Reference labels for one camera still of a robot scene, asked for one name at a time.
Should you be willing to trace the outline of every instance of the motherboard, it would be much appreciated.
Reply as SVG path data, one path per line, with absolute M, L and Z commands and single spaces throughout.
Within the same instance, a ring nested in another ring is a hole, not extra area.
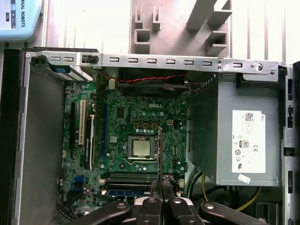
M 108 196 L 149 195 L 149 181 L 158 176 L 159 138 L 163 174 L 180 180 L 177 190 L 183 188 L 186 119 L 185 94 L 177 98 L 125 97 L 109 88 L 106 79 L 68 82 L 62 192 L 82 192 L 76 203 L 88 206 L 101 205 Z

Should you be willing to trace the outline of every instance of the red wire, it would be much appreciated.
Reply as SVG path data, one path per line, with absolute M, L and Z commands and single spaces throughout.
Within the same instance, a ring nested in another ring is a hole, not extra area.
M 102 74 L 108 78 L 111 78 L 111 79 L 114 79 L 116 81 L 119 81 L 120 83 L 134 83 L 134 82 L 137 82 L 137 81 L 145 81 L 145 80 L 167 80 L 167 79 L 170 79 L 170 78 L 174 78 L 174 77 L 177 77 L 177 76 L 184 76 L 185 74 L 179 74 L 179 75 L 172 75 L 172 76 L 165 76 L 165 77 L 156 77 L 156 76 L 153 76 L 153 77 L 145 77 L 145 78 L 138 78 L 138 79 L 134 79 L 134 80 L 119 80 L 115 77 L 112 77 L 112 76 L 108 76 L 106 74 Z

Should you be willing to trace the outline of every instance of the barcode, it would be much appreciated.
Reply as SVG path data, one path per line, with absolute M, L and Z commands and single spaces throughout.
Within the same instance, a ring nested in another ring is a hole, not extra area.
M 246 121 L 253 121 L 253 113 L 246 113 Z

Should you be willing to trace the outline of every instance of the power supply label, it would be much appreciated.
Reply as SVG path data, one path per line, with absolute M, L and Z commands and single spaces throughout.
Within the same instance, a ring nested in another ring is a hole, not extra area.
M 261 111 L 232 111 L 232 172 L 266 172 L 266 116 Z
M 0 30 L 15 29 L 16 26 L 15 0 L 0 0 Z

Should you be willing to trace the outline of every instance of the ce mark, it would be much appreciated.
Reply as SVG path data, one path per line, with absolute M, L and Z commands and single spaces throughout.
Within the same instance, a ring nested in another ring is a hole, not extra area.
M 258 146 L 257 146 L 257 145 L 254 145 L 253 148 L 254 148 L 254 149 L 253 149 L 254 152 L 258 152 L 258 150 L 257 150 L 257 149 L 258 149 Z

